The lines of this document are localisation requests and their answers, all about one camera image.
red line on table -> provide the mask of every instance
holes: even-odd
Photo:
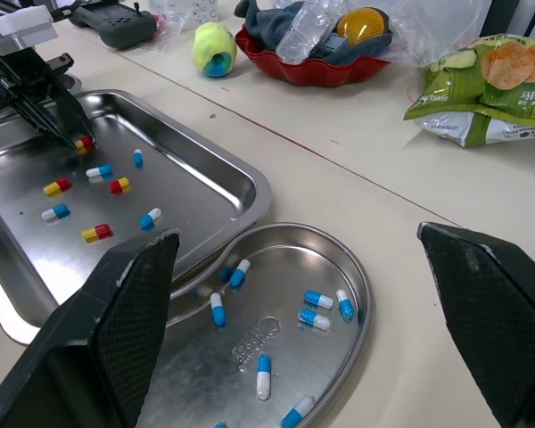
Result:
[[[164,78],[164,79],[167,80],[168,82],[170,82],[170,83],[174,83],[175,85],[180,86],[180,87],[182,87],[183,89],[186,89],[187,91],[189,91],[189,92],[191,92],[191,93],[193,93],[193,94],[195,94],[195,95],[200,96],[202,99],[204,99],[204,100],[206,100],[206,101],[208,101],[208,102],[210,102],[210,103],[213,103],[214,105],[217,105],[218,107],[220,107],[220,108],[222,108],[222,109],[224,109],[224,110],[226,110],[226,111],[230,111],[231,113],[235,114],[236,116],[238,116],[238,117],[240,117],[240,118],[242,118],[242,119],[244,119],[244,120],[247,120],[247,121],[249,121],[250,123],[253,123],[254,125],[256,125],[256,126],[262,128],[262,129],[265,129],[265,130],[268,131],[268,132],[271,132],[271,133],[274,134],[275,136],[279,136],[280,138],[283,138],[283,140],[286,140],[286,141],[288,141],[288,142],[291,143],[291,144],[297,145],[298,147],[302,148],[303,150],[305,150],[305,151],[307,151],[307,152],[310,152],[310,153],[312,153],[312,154],[315,154],[316,156],[318,156],[318,157],[321,158],[321,159],[324,159],[324,160],[326,160],[326,161],[328,161],[328,162],[331,162],[333,165],[336,165],[337,167],[339,167],[339,168],[341,168],[341,169],[344,169],[344,170],[347,171],[347,172],[350,172],[352,175],[354,175],[354,176],[356,176],[356,177],[359,177],[359,178],[362,178],[363,180],[367,181],[368,183],[370,183],[370,184],[372,184],[372,185],[376,185],[377,187],[380,187],[380,188],[383,189],[384,191],[386,191],[386,192],[388,192],[388,193],[390,193],[390,194],[393,194],[394,196],[398,196],[400,199],[403,199],[404,201],[409,202],[409,203],[415,205],[416,207],[418,207],[418,208],[420,208],[420,209],[422,209],[422,210],[424,210],[424,211],[426,211],[426,212],[429,212],[430,214],[433,214],[433,216],[439,217],[439,218],[443,219],[444,221],[447,221],[447,222],[450,223],[451,225],[454,225],[454,226],[457,226],[457,227],[462,227],[462,228],[464,228],[463,226],[459,225],[459,224],[456,223],[455,221],[452,221],[452,220],[450,220],[449,218],[446,218],[446,217],[442,216],[441,214],[437,213],[436,211],[432,211],[432,210],[426,208],[424,205],[421,205],[421,204],[419,204],[418,202],[414,202],[414,201],[412,201],[411,199],[408,199],[406,196],[403,196],[403,195],[401,195],[401,194],[399,194],[399,193],[396,193],[396,192],[394,192],[393,190],[389,189],[388,187],[385,187],[385,186],[383,186],[383,185],[380,185],[380,184],[376,183],[375,181],[371,180],[371,179],[368,178],[368,177],[365,177],[365,176],[360,175],[358,172],[353,171],[352,169],[349,169],[349,168],[347,168],[347,167],[341,165],[340,163],[336,162],[335,160],[332,160],[332,159],[329,159],[329,158],[325,157],[323,154],[321,154],[321,153],[319,153],[319,152],[316,152],[315,150],[311,149],[310,147],[307,147],[306,145],[304,145],[304,144],[302,144],[302,143],[299,143],[299,142],[297,142],[297,141],[291,139],[289,136],[285,136],[285,135],[283,135],[283,134],[281,134],[281,133],[275,131],[274,129],[268,128],[267,126],[262,125],[261,123],[255,121],[254,119],[247,118],[246,116],[242,115],[242,114],[239,113],[238,111],[232,110],[232,109],[230,109],[229,107],[226,107],[225,105],[220,104],[220,103],[218,103],[218,102],[216,102],[216,101],[214,101],[214,100],[208,98],[208,97],[205,96],[205,95],[199,94],[198,92],[194,91],[194,90],[191,89],[190,87],[185,86],[185,85],[182,85],[182,84],[176,82],[175,80],[172,80],[171,78],[167,78],[166,76],[163,76],[162,74],[158,73],[157,71],[153,71],[153,70],[151,70],[151,69],[148,69],[147,67],[145,67],[145,66],[142,65],[142,64],[139,64],[139,63],[137,63],[137,62],[134,62],[134,61],[132,61],[132,60],[129,60],[126,56],[123,56],[121,53],[116,53],[116,54],[117,54],[118,56],[120,56],[121,58],[124,58],[125,60],[127,60],[127,61],[129,61],[129,62],[132,62],[133,64],[135,64],[135,65],[141,67],[142,69],[147,70],[147,71],[150,71],[152,74],[155,74],[155,75],[157,75],[157,76],[159,76],[159,77],[161,77],[161,78]]]

kidney-shaped metal tray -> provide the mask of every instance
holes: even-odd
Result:
[[[158,228],[181,230],[178,277],[253,225],[271,203],[259,171],[134,96],[102,91],[78,100],[98,143],[86,156],[38,136],[18,116],[0,122],[0,324],[22,343],[109,248],[143,233],[138,221],[152,208],[162,211]],[[143,151],[142,169],[133,162],[135,149]],[[103,164],[111,164],[112,179],[127,177],[131,192],[114,196],[107,180],[87,179],[87,169]],[[45,196],[44,186],[61,177],[73,187]],[[71,215],[44,222],[41,213],[61,202]],[[102,223],[112,238],[81,238],[82,230]]]
[[[241,259],[250,261],[238,289],[226,284]],[[335,292],[356,307],[342,319]],[[307,290],[335,299],[330,332],[300,323]],[[212,320],[209,296],[222,293],[226,326]],[[310,226],[274,224],[231,242],[219,258],[178,289],[138,428],[275,428],[305,395],[317,405],[308,426],[341,388],[368,342],[374,314],[371,285],[355,255]],[[272,358],[268,401],[256,398],[258,355]]]

table surface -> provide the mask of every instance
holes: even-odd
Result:
[[[236,32],[233,8],[220,3],[219,15]],[[192,31],[167,54],[114,53],[92,31],[56,28],[38,51],[68,52],[83,90],[126,90],[249,162],[274,192],[264,223],[321,228],[366,267],[373,340],[320,427],[498,426],[451,341],[416,230],[468,227],[535,259],[535,141],[464,150],[403,122],[419,81],[406,66],[357,85],[295,87],[240,53],[227,78],[208,79],[192,65]],[[0,382],[22,352],[0,329]]]

plastic bag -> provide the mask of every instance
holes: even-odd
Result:
[[[183,8],[176,0],[149,0],[149,12],[157,19],[157,32],[149,46],[152,50],[166,53],[185,26],[192,8]]]
[[[535,40],[497,35],[432,64],[404,119],[464,147],[535,138]]]
[[[389,15],[392,43],[379,56],[425,67],[475,40],[491,0],[349,0]]]

blue and white capsule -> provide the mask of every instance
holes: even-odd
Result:
[[[154,221],[161,216],[161,210],[159,208],[153,208],[148,214],[145,214],[139,220],[139,226],[145,229],[152,229],[154,227]]]
[[[261,354],[258,358],[256,395],[262,401],[266,401],[271,395],[271,358],[268,354]]]
[[[349,295],[344,290],[337,290],[337,300],[341,315],[345,319],[351,319],[355,315],[355,309],[349,300]]]
[[[86,176],[92,177],[105,177],[111,174],[111,165],[102,165],[101,167],[91,168],[86,171]]]
[[[224,312],[222,298],[217,292],[214,292],[210,295],[210,305],[212,306],[212,317],[214,318],[214,324],[225,325],[226,312]]]
[[[315,407],[315,398],[311,395],[306,395],[284,418],[282,428],[293,428],[299,425],[313,407]]]
[[[316,311],[311,309],[302,309],[297,315],[297,318],[304,323],[313,325],[321,330],[328,332],[331,329],[331,320],[327,317],[319,315]]]
[[[230,276],[230,284],[233,287],[239,287],[243,283],[243,279],[246,277],[246,272],[250,268],[250,262],[246,259],[243,259],[238,267],[235,269],[232,276]]]
[[[307,290],[305,292],[304,299],[307,303],[311,303],[315,306],[320,306],[321,308],[330,309],[333,307],[333,299],[330,297],[324,296],[319,292],[313,292]]]
[[[136,168],[143,167],[143,152],[141,152],[141,149],[136,149],[133,152],[133,162],[135,163]]]
[[[68,217],[69,214],[70,210],[68,209],[68,206],[65,203],[60,203],[53,208],[42,212],[42,220],[50,221],[54,218],[59,220],[60,218]]]

